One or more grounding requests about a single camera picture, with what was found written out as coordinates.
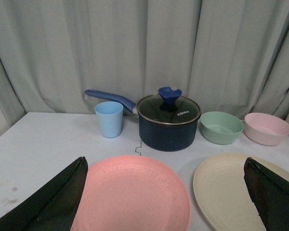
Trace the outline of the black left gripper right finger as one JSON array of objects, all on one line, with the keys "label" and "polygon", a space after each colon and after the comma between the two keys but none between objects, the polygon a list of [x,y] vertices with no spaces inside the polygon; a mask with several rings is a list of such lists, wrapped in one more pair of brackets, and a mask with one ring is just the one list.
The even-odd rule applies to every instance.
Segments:
[{"label": "black left gripper right finger", "polygon": [[244,181],[267,231],[289,231],[289,181],[253,158],[244,164]]}]

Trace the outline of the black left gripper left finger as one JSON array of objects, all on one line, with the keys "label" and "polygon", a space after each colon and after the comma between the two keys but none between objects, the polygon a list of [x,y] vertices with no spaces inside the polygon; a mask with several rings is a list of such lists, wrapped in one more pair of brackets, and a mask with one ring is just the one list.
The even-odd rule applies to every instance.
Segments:
[{"label": "black left gripper left finger", "polygon": [[76,216],[88,163],[79,157],[0,218],[0,231],[69,231]]}]

